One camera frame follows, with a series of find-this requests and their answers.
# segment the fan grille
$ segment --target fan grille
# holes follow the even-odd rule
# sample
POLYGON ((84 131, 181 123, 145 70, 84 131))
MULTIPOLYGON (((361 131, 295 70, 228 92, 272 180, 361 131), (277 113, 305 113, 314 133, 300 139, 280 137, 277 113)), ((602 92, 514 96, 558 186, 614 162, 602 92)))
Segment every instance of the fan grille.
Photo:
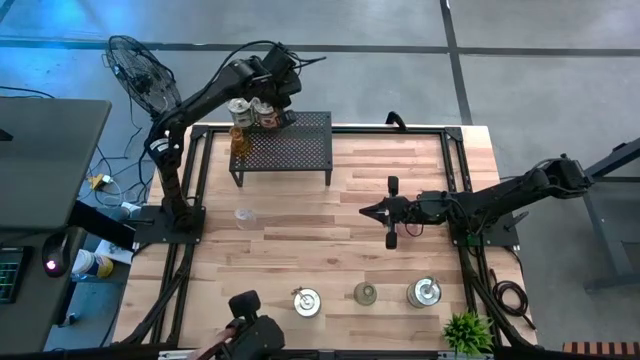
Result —
POLYGON ((171 70, 134 38, 110 37, 106 57, 120 84, 152 117, 180 104, 180 93, 171 70))

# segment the green plant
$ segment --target green plant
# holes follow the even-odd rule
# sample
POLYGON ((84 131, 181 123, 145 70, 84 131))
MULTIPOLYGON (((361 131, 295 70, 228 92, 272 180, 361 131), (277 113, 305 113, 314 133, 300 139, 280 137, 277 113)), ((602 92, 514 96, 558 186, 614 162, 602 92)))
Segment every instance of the green plant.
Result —
POLYGON ((456 353, 475 356, 482 351, 491 351, 491 334, 489 321, 481 319, 476 313, 454 314, 444 327, 444 338, 449 347, 456 353))

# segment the concrete floor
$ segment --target concrete floor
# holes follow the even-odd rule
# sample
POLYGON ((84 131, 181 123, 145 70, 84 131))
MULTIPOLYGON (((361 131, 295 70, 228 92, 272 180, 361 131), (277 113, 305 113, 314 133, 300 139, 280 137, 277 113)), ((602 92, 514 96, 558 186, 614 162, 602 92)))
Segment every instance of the concrete floor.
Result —
MULTIPOLYGON (((15 0, 0 40, 104 40, 236 44, 273 39, 303 45, 446 46, 438 0, 15 0)), ((459 46, 640 48, 635 0, 450 0, 459 46)), ((226 55, 158 51, 183 98, 199 89, 226 55)), ((313 57, 315 53, 301 53, 313 57)), ((330 110, 336 122, 380 123, 390 110, 408 123, 460 124, 447 54, 328 53, 305 69, 297 110, 330 110)), ((588 166, 638 137, 639 57, 461 56, 474 124, 489 126, 502 176, 562 152, 588 166)), ((0 84, 59 97, 108 99, 113 110, 100 145, 119 156, 135 130, 124 90, 99 50, 0 48, 0 84)), ((218 110, 206 120, 227 121, 218 110)), ((148 117, 134 104, 134 121, 148 117)), ((138 137, 129 153, 142 149, 138 137)), ((133 159, 111 162, 114 172, 133 159)), ((145 170, 150 176, 151 167, 145 170)), ((121 187, 135 170, 116 177, 121 187)), ((87 202, 96 205, 95 199, 87 202)), ((541 345, 640 339, 640 289, 587 295, 584 281, 611 273, 580 200, 544 200, 518 227, 525 282, 541 345)), ((112 285, 79 287, 77 327, 56 329, 48 348, 97 346, 120 296, 112 285)))

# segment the wooden table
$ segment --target wooden table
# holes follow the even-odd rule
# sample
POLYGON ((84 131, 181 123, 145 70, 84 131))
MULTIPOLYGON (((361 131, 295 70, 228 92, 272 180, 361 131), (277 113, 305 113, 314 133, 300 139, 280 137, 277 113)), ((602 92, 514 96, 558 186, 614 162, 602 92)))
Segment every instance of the wooden table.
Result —
MULTIPOLYGON (((498 183, 487 127, 462 129, 473 188, 498 183)), ((323 173, 275 172, 248 173, 244 188, 238 188, 228 171, 229 144, 228 135, 216 135, 213 141, 204 198, 205 234, 196 247, 180 347, 208 344, 232 319, 229 298, 255 289, 262 300, 259 314, 277 321, 288 348, 448 348, 442 327, 466 305, 460 262, 447 226, 425 226, 422 236, 399 238, 397 250, 391 251, 384 245, 386 229, 358 214, 358 209, 386 195, 389 175, 400 178, 400 195, 409 198, 422 190, 446 190, 437 136, 334 134, 330 187, 325 187, 323 173), (255 229, 236 227, 238 208, 253 210, 255 229), (432 307, 413 308, 406 300, 407 286, 426 275, 440 282, 442 300, 432 307), (352 299, 361 281, 376 285, 375 304, 361 306, 352 299), (319 292, 318 316, 302 318, 293 309, 291 292, 300 286, 319 292)), ((455 151, 452 154, 457 169, 455 151)), ((201 155, 199 151, 194 169, 201 155)), ((149 202, 159 203, 161 198, 155 179, 149 202)), ((114 341, 129 335, 156 300, 166 253, 167 246, 157 244, 135 258, 114 341)), ((178 253, 177 263, 181 258, 178 253)), ((487 248, 487 261, 499 279, 523 285, 511 254, 487 248)), ((172 314, 173 302, 163 339, 172 314)), ((509 319, 526 339, 536 342, 524 320, 509 319)))

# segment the silver lid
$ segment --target silver lid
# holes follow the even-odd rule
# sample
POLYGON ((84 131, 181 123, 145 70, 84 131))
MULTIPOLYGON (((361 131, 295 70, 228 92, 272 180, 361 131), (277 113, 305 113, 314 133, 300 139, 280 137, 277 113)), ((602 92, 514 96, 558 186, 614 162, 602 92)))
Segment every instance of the silver lid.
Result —
POLYGON ((440 301, 440 285, 434 278, 424 278, 416 283, 413 287, 413 295, 422 305, 429 306, 437 304, 440 301))
POLYGON ((297 289, 294 291, 293 307, 303 317, 314 317, 320 312, 320 295, 313 289, 297 289))
POLYGON ((269 103, 262 102, 258 98, 253 98, 253 100, 251 100, 251 104, 253 104, 253 109, 255 111, 263 115, 269 115, 274 111, 273 107, 269 103))
POLYGON ((251 104, 249 104, 247 100, 243 98, 237 98, 229 100, 227 108, 232 113, 241 113, 249 110, 251 108, 251 104))

